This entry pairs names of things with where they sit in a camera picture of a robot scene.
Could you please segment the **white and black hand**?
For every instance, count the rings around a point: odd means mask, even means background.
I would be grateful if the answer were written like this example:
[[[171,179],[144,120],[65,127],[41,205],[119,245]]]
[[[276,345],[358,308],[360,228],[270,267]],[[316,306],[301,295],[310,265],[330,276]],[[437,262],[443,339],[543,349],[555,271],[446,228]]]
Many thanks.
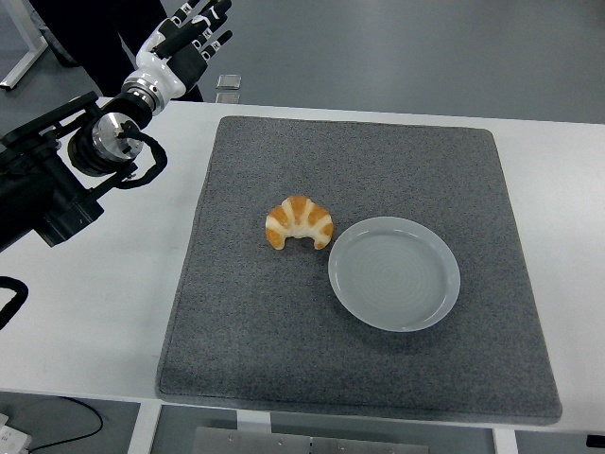
[[[227,22],[230,1],[209,1],[195,11],[196,1],[187,1],[163,20],[136,55],[136,69],[122,90],[140,90],[152,99],[154,111],[168,101],[190,92],[208,67],[209,60],[233,33],[216,32]]]

